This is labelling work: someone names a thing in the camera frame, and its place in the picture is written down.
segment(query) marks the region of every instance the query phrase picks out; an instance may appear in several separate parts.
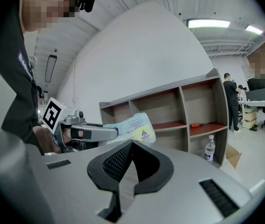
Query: black pants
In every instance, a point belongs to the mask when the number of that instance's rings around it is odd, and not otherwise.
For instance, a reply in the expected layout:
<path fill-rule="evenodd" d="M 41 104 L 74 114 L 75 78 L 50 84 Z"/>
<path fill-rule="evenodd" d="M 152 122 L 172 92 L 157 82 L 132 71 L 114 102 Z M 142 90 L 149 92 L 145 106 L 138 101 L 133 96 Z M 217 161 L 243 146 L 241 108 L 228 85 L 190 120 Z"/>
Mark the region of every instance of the black pants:
<path fill-rule="evenodd" d="M 228 105 L 228 111 L 229 111 L 229 129 L 231 129 L 232 126 L 232 120 L 233 120 L 233 128 L 234 130 L 238 130 L 238 104 L 232 104 Z"/>

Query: computer monitor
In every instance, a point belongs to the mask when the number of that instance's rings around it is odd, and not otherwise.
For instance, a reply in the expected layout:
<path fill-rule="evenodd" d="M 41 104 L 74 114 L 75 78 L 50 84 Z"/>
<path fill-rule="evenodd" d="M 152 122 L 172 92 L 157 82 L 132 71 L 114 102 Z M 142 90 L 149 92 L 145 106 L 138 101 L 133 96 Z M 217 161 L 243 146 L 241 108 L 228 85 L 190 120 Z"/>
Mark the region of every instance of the computer monitor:
<path fill-rule="evenodd" d="M 246 92 L 246 99 L 253 100 L 265 100 L 265 88 Z"/>
<path fill-rule="evenodd" d="M 265 79 L 251 78 L 246 80 L 250 91 L 260 90 L 265 88 Z"/>

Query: black vent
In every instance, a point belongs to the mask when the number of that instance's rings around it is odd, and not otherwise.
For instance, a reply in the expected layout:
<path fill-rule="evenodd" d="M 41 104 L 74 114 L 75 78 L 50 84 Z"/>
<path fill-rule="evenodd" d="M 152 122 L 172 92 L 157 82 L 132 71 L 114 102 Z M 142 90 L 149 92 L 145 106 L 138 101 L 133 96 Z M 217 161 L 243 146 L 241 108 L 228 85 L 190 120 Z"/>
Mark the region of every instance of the black vent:
<path fill-rule="evenodd" d="M 61 160 L 58 162 L 51 162 L 51 163 L 47 163 L 47 166 L 49 169 L 54 169 L 54 168 L 59 168 L 62 166 L 65 166 L 67 164 L 70 164 L 71 162 L 69 160 Z"/>
<path fill-rule="evenodd" d="M 236 204 L 211 179 L 199 183 L 224 217 L 238 210 Z"/>
<path fill-rule="evenodd" d="M 103 169 L 111 178 L 121 181 L 132 162 L 132 144 L 127 145 L 104 161 Z"/>

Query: wooden shelf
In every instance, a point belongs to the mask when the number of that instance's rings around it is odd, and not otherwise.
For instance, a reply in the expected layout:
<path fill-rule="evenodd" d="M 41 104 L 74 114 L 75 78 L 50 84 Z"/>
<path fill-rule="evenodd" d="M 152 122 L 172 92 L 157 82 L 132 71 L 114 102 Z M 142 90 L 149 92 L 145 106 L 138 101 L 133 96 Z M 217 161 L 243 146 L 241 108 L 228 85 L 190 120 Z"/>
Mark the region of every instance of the wooden shelf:
<path fill-rule="evenodd" d="M 166 124 L 158 125 L 156 129 L 181 126 L 181 123 L 174 123 L 177 120 L 183 120 L 183 123 L 186 123 L 182 97 L 178 87 L 134 99 L 129 103 L 133 114 L 144 112 L 151 124 Z"/>
<path fill-rule="evenodd" d="M 100 113 L 103 125 L 120 123 L 132 116 L 128 102 L 102 108 Z"/>
<path fill-rule="evenodd" d="M 152 124 L 152 127 L 155 132 L 164 132 L 164 131 L 186 128 L 187 125 L 183 121 L 179 120 L 179 121 L 173 121 L 173 122 Z"/>
<path fill-rule="evenodd" d="M 161 147 L 188 151 L 188 131 L 187 129 L 169 130 L 168 132 L 158 132 L 154 144 Z"/>
<path fill-rule="evenodd" d="M 209 134 L 214 135 L 214 141 L 216 143 L 216 150 L 213 157 L 213 164 L 220 166 L 222 165 L 225 157 L 225 150 L 226 150 L 225 144 L 228 137 L 228 129 L 226 127 L 222 130 L 217 129 L 216 131 L 212 131 L 210 133 L 204 133 L 202 135 L 190 137 L 188 152 L 204 159 L 205 147 L 206 143 L 208 142 Z"/>
<path fill-rule="evenodd" d="M 196 83 L 193 83 L 193 84 L 187 84 L 187 85 L 183 85 L 181 88 L 184 90 L 184 89 L 189 89 L 189 88 L 193 88 L 193 87 L 197 87 L 197 86 L 200 86 L 200 85 L 212 85 L 216 82 L 216 79 L 218 77 L 213 77 L 213 78 L 210 78 L 208 80 L 204 80 L 204 81 L 200 81 L 200 82 L 196 82 Z"/>
<path fill-rule="evenodd" d="M 208 135 L 226 129 L 226 125 L 222 125 L 218 122 L 206 124 L 197 128 L 190 128 L 189 134 L 191 138 Z"/>

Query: white wall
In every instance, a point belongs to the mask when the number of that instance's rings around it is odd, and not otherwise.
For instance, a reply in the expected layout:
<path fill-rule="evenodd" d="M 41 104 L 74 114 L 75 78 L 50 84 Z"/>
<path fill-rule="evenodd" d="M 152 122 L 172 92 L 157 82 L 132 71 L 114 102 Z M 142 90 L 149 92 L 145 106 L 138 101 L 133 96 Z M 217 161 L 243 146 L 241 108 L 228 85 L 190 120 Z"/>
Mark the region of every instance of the white wall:
<path fill-rule="evenodd" d="M 222 81 L 224 81 L 224 74 L 229 73 L 231 80 L 235 80 L 237 86 L 240 84 L 248 88 L 243 66 L 247 65 L 245 57 L 229 57 L 229 58 L 215 58 L 211 60 L 214 67 L 217 67 Z"/>
<path fill-rule="evenodd" d="M 78 54 L 57 99 L 101 123 L 99 102 L 207 74 L 213 66 L 189 29 L 150 1 L 123 13 Z M 73 97 L 73 70 L 75 84 Z"/>

